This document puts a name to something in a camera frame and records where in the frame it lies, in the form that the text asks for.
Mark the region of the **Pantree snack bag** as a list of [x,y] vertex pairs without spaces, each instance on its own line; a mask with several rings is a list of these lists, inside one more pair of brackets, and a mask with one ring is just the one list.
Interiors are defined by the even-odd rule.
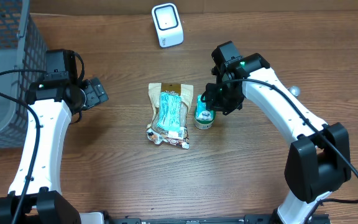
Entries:
[[165,142],[188,149],[187,116],[194,87],[179,83],[149,83],[148,94],[153,115],[146,128],[147,138],[156,145]]

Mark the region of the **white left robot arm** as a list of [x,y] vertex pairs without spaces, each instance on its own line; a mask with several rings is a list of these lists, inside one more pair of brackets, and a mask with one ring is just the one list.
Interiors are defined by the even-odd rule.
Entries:
[[31,83],[23,101],[27,134],[17,174],[0,197],[0,223],[110,223],[107,212],[80,213],[62,196],[63,142],[72,116],[108,100],[98,78],[86,80],[72,50],[48,50],[46,68]]

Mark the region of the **green lid jar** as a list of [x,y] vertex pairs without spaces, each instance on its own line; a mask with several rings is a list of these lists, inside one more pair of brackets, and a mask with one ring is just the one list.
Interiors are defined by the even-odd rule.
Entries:
[[194,114],[193,120],[194,120],[195,127],[198,129],[201,129],[201,130],[209,129],[214,123],[214,120],[210,121],[210,122],[198,121],[195,119],[195,114]]

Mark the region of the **yellow liquid bottle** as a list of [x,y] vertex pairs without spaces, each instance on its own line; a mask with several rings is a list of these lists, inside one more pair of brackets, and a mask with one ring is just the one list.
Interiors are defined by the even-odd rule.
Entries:
[[291,86],[288,88],[288,91],[296,98],[299,97],[301,93],[301,90],[298,86]]

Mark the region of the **teal wet wipes pack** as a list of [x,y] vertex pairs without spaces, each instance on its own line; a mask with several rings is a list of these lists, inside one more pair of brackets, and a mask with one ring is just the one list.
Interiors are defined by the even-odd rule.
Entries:
[[160,94],[157,126],[166,131],[180,131],[181,97],[168,93]]

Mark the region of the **small teal tissue pack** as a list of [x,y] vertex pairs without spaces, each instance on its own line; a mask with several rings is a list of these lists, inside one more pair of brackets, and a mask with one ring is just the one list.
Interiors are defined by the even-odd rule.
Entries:
[[201,101],[201,95],[197,97],[195,119],[198,121],[210,122],[215,119],[215,112],[206,109],[206,103]]

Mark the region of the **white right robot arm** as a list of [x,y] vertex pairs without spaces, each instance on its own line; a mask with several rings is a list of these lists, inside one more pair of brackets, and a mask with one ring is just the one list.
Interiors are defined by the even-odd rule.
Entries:
[[280,82],[260,55],[243,57],[234,43],[211,54],[216,83],[206,85],[206,107],[224,115],[256,104],[282,134],[290,149],[285,180],[290,191],[272,215],[246,215],[246,223],[330,223],[314,215],[318,203],[351,178],[349,134],[341,123],[328,125],[305,108]]

